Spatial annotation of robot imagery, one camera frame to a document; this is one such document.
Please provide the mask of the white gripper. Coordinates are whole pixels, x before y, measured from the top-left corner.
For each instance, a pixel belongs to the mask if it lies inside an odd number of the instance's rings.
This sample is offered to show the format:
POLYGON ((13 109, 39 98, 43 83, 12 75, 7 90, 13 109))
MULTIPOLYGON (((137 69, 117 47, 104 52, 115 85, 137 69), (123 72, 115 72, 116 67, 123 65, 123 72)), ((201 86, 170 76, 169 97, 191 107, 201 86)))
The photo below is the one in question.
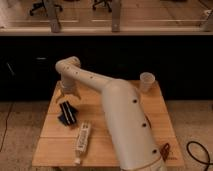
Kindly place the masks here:
POLYGON ((61 76, 61 83, 60 83, 61 91, 58 92, 58 96, 56 97, 55 102, 58 102, 61 98, 63 98, 64 94, 73 94, 76 98, 81 100, 80 94, 77 92, 76 82, 73 78, 69 78, 68 76, 61 76))

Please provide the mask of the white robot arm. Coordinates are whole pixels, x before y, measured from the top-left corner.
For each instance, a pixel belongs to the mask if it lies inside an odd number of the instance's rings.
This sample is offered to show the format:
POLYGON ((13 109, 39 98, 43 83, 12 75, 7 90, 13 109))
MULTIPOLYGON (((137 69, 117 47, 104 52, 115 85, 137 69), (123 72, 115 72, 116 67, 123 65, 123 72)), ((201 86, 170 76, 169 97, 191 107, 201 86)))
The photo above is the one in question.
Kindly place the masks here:
POLYGON ((80 94, 75 81, 101 94, 102 109, 119 166, 124 171, 167 171, 141 106, 138 89, 124 79, 81 69, 73 56, 55 64, 64 94, 80 94))

